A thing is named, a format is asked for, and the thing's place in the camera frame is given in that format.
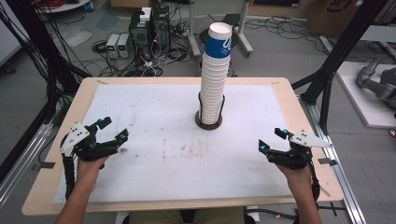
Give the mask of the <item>grey metal stand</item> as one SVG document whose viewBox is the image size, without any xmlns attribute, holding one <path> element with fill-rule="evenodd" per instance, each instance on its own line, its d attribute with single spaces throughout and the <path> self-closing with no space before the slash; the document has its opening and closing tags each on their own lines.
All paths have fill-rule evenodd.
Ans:
<svg viewBox="0 0 396 224">
<path fill-rule="evenodd" d="M 247 14 L 248 14 L 248 8 L 249 8 L 250 1 L 251 0 L 243 0 L 239 24 L 233 28 L 233 30 L 236 33 L 237 38 L 239 40 L 239 44 L 246 51 L 247 57 L 249 57 L 254 52 L 253 48 L 250 46 L 247 38 L 244 35 L 245 23 L 246 23 L 246 18 L 247 18 Z M 193 30 L 194 30 L 194 27 L 193 27 L 193 25 L 194 25 L 194 0 L 188 0 L 188 5 L 189 5 L 189 17 L 188 17 L 189 28 L 187 29 L 187 38 L 188 38 L 188 43 L 191 47 L 193 58 L 198 59 L 199 57 L 202 56 L 202 54 L 201 54 L 201 51 L 199 50 L 197 41 L 193 34 Z"/>
</svg>

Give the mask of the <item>brown cardboard box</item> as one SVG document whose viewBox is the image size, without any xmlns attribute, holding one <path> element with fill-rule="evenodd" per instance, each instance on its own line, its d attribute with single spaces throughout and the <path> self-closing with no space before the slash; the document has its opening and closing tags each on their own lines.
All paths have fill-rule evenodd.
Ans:
<svg viewBox="0 0 396 224">
<path fill-rule="evenodd" d="M 110 0 L 112 7 L 151 7 L 152 0 Z"/>
</svg>

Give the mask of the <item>black computer tower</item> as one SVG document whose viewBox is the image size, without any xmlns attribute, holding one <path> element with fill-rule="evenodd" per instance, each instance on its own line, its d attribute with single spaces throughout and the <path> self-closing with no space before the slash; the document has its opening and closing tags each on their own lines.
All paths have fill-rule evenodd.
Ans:
<svg viewBox="0 0 396 224">
<path fill-rule="evenodd" d="M 169 6 L 158 6 L 152 15 L 155 40 L 163 48 L 170 46 Z"/>
<path fill-rule="evenodd" d="M 142 57 L 150 61 L 152 58 L 150 49 L 152 43 L 151 22 L 148 19 L 142 19 L 142 16 L 144 16 L 144 12 L 141 9 L 133 13 L 129 25 L 129 32 L 136 47 L 142 53 Z"/>
</svg>

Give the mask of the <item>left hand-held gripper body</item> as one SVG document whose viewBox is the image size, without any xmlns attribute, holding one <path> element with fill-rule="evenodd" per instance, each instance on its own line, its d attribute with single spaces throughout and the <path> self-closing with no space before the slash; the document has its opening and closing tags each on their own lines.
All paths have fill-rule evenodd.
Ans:
<svg viewBox="0 0 396 224">
<path fill-rule="evenodd" d="M 97 161 L 119 152 L 118 147 L 104 147 L 96 142 L 96 136 L 91 136 L 88 125 L 76 122 L 61 141 L 60 152 L 64 159 L 77 155 L 83 161 Z"/>
</svg>

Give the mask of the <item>person's left hand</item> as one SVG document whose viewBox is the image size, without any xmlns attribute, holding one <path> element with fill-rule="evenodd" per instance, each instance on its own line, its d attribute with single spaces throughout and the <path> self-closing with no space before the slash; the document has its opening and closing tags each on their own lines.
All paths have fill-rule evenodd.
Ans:
<svg viewBox="0 0 396 224">
<path fill-rule="evenodd" d="M 78 180 L 79 184 L 93 184 L 99 176 L 100 167 L 106 162 L 107 157 L 97 161 L 78 160 Z"/>
</svg>

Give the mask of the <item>person's khaki trousers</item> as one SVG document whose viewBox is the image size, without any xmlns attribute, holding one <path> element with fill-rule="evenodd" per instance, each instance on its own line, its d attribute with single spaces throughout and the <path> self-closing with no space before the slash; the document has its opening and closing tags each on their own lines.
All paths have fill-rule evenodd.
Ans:
<svg viewBox="0 0 396 224">
<path fill-rule="evenodd" d="M 129 224 L 245 224 L 242 207 L 132 212 Z"/>
</svg>

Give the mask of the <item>aluminium rail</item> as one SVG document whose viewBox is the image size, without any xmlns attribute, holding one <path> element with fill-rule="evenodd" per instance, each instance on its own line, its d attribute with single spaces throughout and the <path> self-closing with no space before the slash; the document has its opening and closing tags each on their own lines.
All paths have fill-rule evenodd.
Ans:
<svg viewBox="0 0 396 224">
<path fill-rule="evenodd" d="M 309 105 L 304 101 L 300 101 L 306 116 L 314 130 L 314 133 L 322 140 L 326 140 L 329 143 L 332 139 L 326 134 L 323 129 L 319 126 L 319 111 L 315 105 Z M 343 169 L 342 163 L 339 160 L 335 148 L 325 147 L 322 149 L 324 154 L 331 161 L 335 161 L 335 165 L 332 165 L 332 171 L 341 187 L 343 192 L 343 204 L 349 217 L 351 224 L 367 224 L 365 217 L 361 211 L 359 203 L 354 195 L 353 189 L 350 186 L 347 175 Z"/>
<path fill-rule="evenodd" d="M 11 166 L 5 179 L 0 183 L 0 209 L 6 204 L 9 196 L 21 181 L 40 148 L 44 146 L 53 129 L 52 124 L 41 124 L 32 137 L 27 140 L 27 145 L 22 148 L 21 155 Z"/>
</svg>

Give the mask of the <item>black round stool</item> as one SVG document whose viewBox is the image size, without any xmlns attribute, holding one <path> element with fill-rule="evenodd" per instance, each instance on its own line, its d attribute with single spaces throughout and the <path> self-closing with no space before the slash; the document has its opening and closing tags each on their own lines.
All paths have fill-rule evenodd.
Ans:
<svg viewBox="0 0 396 224">
<path fill-rule="evenodd" d="M 208 31 L 209 31 L 209 29 L 206 28 L 199 34 L 199 43 L 202 48 L 205 46 L 206 41 L 208 39 Z M 233 32 L 231 48 L 233 49 L 238 44 L 238 42 L 239 42 L 238 36 L 237 36 L 236 32 Z"/>
</svg>

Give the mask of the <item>large cardboard box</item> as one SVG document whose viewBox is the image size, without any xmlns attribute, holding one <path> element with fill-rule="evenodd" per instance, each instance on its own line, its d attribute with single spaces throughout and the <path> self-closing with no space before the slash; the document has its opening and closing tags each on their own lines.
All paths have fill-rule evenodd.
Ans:
<svg viewBox="0 0 396 224">
<path fill-rule="evenodd" d="M 366 2 L 377 7 L 380 0 L 315 0 L 305 28 L 312 35 L 341 37 Z"/>
</svg>

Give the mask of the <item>white foam mat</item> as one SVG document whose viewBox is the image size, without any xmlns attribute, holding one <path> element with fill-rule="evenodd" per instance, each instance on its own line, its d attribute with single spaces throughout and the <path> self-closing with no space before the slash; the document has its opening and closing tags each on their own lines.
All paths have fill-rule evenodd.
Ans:
<svg viewBox="0 0 396 224">
<path fill-rule="evenodd" d="M 169 202 L 288 197 L 285 177 L 259 151 L 259 143 L 286 151 L 276 136 L 286 129 L 270 85 L 228 85 L 222 123 L 213 130 L 195 122 L 197 85 L 99 86 L 86 124 L 109 117 L 98 142 L 129 133 L 106 161 L 91 196 L 94 203 Z"/>
</svg>

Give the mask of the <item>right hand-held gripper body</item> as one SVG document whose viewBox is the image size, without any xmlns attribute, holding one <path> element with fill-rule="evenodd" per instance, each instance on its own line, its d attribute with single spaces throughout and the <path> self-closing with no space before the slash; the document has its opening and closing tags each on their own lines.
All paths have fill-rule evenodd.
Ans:
<svg viewBox="0 0 396 224">
<path fill-rule="evenodd" d="M 276 154 L 266 155 L 267 160 L 292 170 L 299 170 L 305 168 L 312 161 L 312 147 L 333 147 L 332 143 L 305 130 L 294 133 L 289 143 L 290 149 L 288 151 L 279 150 Z"/>
</svg>

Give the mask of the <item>black cup holder brown base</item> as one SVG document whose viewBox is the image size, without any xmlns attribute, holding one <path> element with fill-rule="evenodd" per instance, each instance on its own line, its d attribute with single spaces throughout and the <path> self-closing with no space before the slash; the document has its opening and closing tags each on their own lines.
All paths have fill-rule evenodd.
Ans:
<svg viewBox="0 0 396 224">
<path fill-rule="evenodd" d="M 202 103 L 202 99 L 201 99 L 201 93 L 198 93 L 198 100 L 199 100 L 199 110 L 195 113 L 195 123 L 198 125 L 198 127 L 200 127 L 203 130 L 207 130 L 207 131 L 213 131 L 216 130 L 222 123 L 223 119 L 222 119 L 222 110 L 224 107 L 224 103 L 225 103 L 225 95 L 222 96 L 222 102 L 220 105 L 220 110 L 219 110 L 219 115 L 217 118 L 217 121 L 215 123 L 211 123 L 211 124 L 207 124 L 207 123 L 203 123 L 202 121 L 202 110 L 203 110 L 203 103 Z"/>
</svg>

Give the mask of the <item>person's right hand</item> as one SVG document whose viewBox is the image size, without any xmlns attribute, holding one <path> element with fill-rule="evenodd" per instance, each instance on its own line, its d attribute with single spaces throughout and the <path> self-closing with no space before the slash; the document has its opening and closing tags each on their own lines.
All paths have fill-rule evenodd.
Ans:
<svg viewBox="0 0 396 224">
<path fill-rule="evenodd" d="M 286 177 L 288 186 L 293 194 L 307 193 L 311 190 L 311 174 L 307 167 L 300 170 L 292 170 L 278 165 L 277 168 Z"/>
</svg>

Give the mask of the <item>stack of white paper cups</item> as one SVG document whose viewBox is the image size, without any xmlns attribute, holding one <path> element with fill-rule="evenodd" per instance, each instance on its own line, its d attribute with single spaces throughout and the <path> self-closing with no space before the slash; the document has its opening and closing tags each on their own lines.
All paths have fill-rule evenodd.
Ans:
<svg viewBox="0 0 396 224">
<path fill-rule="evenodd" d="M 201 121 L 204 124 L 214 124 L 219 120 L 225 79 L 229 70 L 230 57 L 213 58 L 203 54 L 202 80 L 200 99 L 202 109 Z"/>
</svg>

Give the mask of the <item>white platform board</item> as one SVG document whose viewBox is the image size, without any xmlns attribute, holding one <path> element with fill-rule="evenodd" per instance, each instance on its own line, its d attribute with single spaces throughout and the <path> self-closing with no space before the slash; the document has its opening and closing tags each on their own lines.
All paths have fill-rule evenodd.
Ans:
<svg viewBox="0 0 396 224">
<path fill-rule="evenodd" d="M 387 107 L 375 94 L 356 84 L 359 71 L 366 63 L 344 62 L 337 77 L 366 127 L 396 129 L 396 111 Z"/>
</svg>

